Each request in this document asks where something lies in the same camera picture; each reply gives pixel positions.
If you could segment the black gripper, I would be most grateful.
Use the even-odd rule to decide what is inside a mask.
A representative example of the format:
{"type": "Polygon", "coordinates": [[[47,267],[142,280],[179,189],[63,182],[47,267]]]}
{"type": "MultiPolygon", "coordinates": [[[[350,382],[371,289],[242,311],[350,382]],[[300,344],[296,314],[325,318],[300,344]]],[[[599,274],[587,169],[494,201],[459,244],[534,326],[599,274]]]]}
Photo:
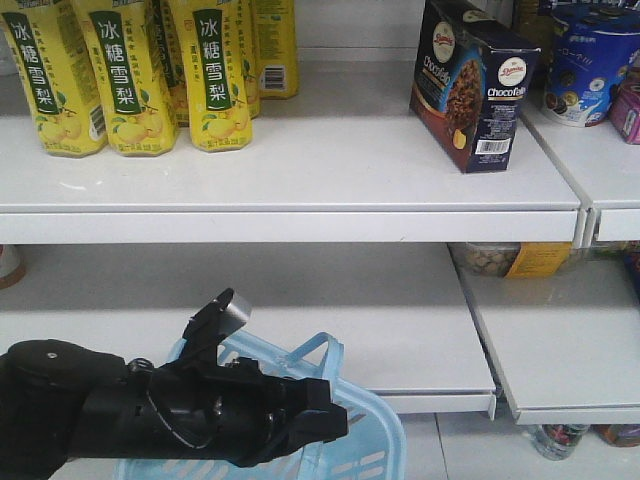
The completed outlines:
{"type": "Polygon", "coordinates": [[[253,467],[348,434],[346,409],[331,400],[329,381],[266,375],[246,357],[224,366],[167,363],[151,374],[146,398],[162,425],[152,458],[253,467]]]}

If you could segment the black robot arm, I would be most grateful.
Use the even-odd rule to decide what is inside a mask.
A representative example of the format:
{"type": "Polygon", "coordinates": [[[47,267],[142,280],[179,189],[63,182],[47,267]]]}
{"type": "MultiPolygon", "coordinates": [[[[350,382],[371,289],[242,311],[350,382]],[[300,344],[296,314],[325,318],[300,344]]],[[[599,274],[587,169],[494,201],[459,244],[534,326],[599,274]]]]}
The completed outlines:
{"type": "Polygon", "coordinates": [[[344,437],[344,408],[317,378],[264,374],[217,345],[154,366],[59,340],[1,358],[1,475],[47,479],[72,458],[224,460],[249,468],[344,437]]]}

